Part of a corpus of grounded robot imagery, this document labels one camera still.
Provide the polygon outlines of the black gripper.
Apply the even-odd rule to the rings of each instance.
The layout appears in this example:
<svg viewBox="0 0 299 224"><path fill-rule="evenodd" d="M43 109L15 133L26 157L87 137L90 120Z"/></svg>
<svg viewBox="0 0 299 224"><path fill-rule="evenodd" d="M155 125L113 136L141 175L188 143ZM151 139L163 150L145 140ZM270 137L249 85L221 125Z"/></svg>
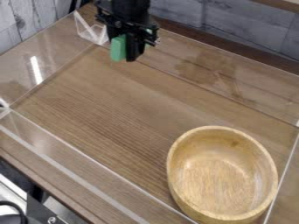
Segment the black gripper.
<svg viewBox="0 0 299 224"><path fill-rule="evenodd" d="M146 44L161 44L159 25L150 15L151 0L95 0L97 19L105 23L107 30L115 28L126 35L126 61L133 62L146 51ZM134 33L145 32L145 40Z"/></svg>

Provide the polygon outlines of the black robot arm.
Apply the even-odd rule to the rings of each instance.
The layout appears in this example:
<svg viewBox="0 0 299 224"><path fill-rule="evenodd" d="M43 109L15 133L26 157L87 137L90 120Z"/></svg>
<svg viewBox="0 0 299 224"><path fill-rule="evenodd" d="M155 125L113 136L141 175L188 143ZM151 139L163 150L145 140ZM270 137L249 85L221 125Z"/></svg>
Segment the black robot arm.
<svg viewBox="0 0 299 224"><path fill-rule="evenodd" d="M107 26L114 61L134 62L157 46L159 24L150 15L151 0L95 0L97 19Z"/></svg>

